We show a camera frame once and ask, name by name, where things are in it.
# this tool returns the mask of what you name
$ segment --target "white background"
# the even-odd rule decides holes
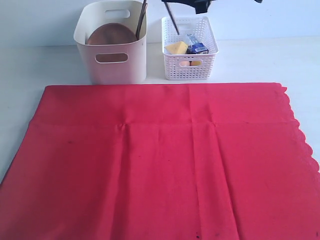
[[[82,9],[93,0],[0,0],[0,47],[74,45]],[[161,0],[148,0],[148,42],[161,41]],[[171,4],[176,16],[193,8]],[[320,0],[216,0],[209,13],[217,40],[320,36]]]

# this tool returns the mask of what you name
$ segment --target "red tablecloth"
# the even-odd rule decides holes
[[[1,240],[320,240],[320,174],[277,83],[49,86]]]

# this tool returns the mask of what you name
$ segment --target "white basket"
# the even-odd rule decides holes
[[[91,34],[108,23],[120,23],[136,33],[142,3],[135,0],[100,1],[87,5],[74,32],[81,58],[91,81],[99,85],[139,84],[147,77],[147,16],[144,17],[140,39],[118,45],[87,45]],[[125,54],[125,61],[97,61],[97,55]]]
[[[177,34],[169,17],[162,18],[162,52],[164,54],[165,76],[168,80],[207,80],[212,72],[217,43],[206,16],[176,17],[180,35]],[[186,34],[194,34],[209,50],[209,54],[174,55],[167,52],[166,46],[184,40]],[[201,62],[198,66],[181,66],[182,62]]]

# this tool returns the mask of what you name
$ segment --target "white surface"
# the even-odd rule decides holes
[[[320,160],[320,37],[218,41],[218,47],[209,82],[278,82],[288,87],[300,129]],[[146,84],[185,83],[165,80],[161,44],[148,45],[147,64]],[[75,46],[0,49],[0,179],[45,86],[90,84],[83,66]]]
[[[129,28],[134,34],[137,26],[134,23],[141,14],[142,3],[137,1],[95,2],[87,5],[74,31],[74,40],[82,59],[88,69],[90,78],[95,84],[140,84],[147,77],[147,21],[143,19],[140,39],[128,44],[86,45],[89,36],[104,24],[118,23]],[[129,10],[129,17],[119,17],[119,12],[110,10]],[[100,63],[97,55],[126,54],[127,60],[122,63]]]
[[[177,35],[176,29],[170,17],[162,19],[162,52],[164,54],[165,77],[168,80],[207,80],[210,76],[218,47],[215,36],[210,25],[210,21],[205,16],[176,17],[176,24],[180,35]],[[203,43],[209,50],[209,54],[168,54],[166,46],[184,41],[187,34],[194,34],[195,37]],[[197,61],[198,66],[181,66],[181,63]]]
[[[0,0],[0,47],[74,45],[82,9],[93,0]],[[148,42],[161,42],[161,0],[148,0]],[[171,4],[175,16],[195,10]],[[217,40],[320,36],[319,0],[216,0],[209,13]]]

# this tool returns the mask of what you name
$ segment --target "white plastic basket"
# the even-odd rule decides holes
[[[176,17],[179,28],[177,34],[169,17],[162,18],[162,52],[164,54],[165,76],[168,80],[207,80],[212,72],[217,43],[206,16]],[[167,52],[166,46],[184,40],[186,34],[194,34],[209,50],[209,54],[174,55]],[[183,66],[182,62],[201,62],[198,66]]]
[[[118,45],[87,45],[91,34],[100,26],[120,23],[136,32],[142,3],[135,0],[100,1],[87,5],[74,31],[82,61],[91,81],[98,85],[139,84],[147,77],[147,15],[143,19],[140,39]],[[121,62],[98,62],[98,55],[120,54]]]

